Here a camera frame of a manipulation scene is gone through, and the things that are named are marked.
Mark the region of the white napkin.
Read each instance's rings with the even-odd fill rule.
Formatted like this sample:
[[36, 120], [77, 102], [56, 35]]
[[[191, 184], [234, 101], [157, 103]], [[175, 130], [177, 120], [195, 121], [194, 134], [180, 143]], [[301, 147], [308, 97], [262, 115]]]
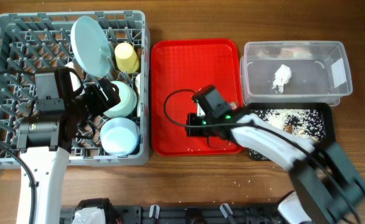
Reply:
[[279, 93], [283, 93], [284, 86], [289, 82], [290, 78], [292, 77], [291, 69], [282, 64], [280, 68], [274, 74], [274, 81], [272, 88], [278, 88]]

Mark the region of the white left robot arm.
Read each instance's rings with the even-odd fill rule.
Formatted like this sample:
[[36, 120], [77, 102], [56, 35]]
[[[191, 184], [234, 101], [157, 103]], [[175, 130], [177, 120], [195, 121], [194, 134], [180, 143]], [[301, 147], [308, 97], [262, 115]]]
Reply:
[[34, 73], [37, 114], [23, 118], [18, 129], [21, 191], [18, 223], [58, 223], [62, 184], [78, 127], [120, 102], [119, 89], [106, 78], [73, 89], [68, 67]]

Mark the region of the light blue plate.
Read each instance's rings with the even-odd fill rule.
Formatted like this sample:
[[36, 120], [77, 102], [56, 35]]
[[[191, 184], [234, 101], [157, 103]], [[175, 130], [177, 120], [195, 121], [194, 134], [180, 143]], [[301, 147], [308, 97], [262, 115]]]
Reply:
[[72, 52], [84, 72], [104, 77], [111, 68], [111, 49], [99, 23], [89, 16], [79, 17], [70, 33]]

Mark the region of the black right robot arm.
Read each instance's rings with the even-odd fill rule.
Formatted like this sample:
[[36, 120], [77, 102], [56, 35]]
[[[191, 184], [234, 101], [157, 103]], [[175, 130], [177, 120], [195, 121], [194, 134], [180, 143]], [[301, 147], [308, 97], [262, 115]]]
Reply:
[[248, 108], [233, 109], [208, 85], [192, 96], [204, 121], [197, 128], [253, 149], [288, 172], [294, 191], [278, 204], [288, 223], [338, 223], [365, 199], [365, 181], [333, 140], [314, 142], [278, 129]]

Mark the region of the red snack wrapper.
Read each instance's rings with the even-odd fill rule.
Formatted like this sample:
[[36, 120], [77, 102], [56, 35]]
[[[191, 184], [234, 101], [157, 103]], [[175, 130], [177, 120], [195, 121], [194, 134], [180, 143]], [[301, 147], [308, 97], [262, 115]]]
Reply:
[[230, 102], [230, 106], [233, 110], [235, 110], [237, 108], [237, 105], [235, 102]]

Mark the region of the yellow plastic cup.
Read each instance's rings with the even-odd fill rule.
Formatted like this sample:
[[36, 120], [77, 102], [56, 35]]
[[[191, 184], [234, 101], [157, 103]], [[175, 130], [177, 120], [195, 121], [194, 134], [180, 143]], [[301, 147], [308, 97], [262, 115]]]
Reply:
[[127, 42], [115, 47], [115, 60], [121, 72], [134, 73], [140, 67], [140, 61], [133, 46]]

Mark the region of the light blue food bowl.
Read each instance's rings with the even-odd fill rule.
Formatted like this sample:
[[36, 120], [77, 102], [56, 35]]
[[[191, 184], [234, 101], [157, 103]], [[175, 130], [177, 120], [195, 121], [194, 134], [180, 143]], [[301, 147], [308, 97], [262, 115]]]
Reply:
[[113, 156], [131, 154], [138, 145], [138, 125], [127, 118], [113, 118], [107, 121], [100, 130], [103, 149]]

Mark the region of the white plastic fork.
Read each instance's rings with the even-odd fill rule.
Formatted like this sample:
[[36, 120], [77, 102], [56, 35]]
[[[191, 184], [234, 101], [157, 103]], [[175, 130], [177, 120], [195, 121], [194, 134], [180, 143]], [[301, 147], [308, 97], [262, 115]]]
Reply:
[[137, 95], [137, 107], [136, 107], [136, 115], [138, 118], [141, 117], [141, 74], [137, 74], [135, 78], [135, 88], [136, 88], [136, 95]]

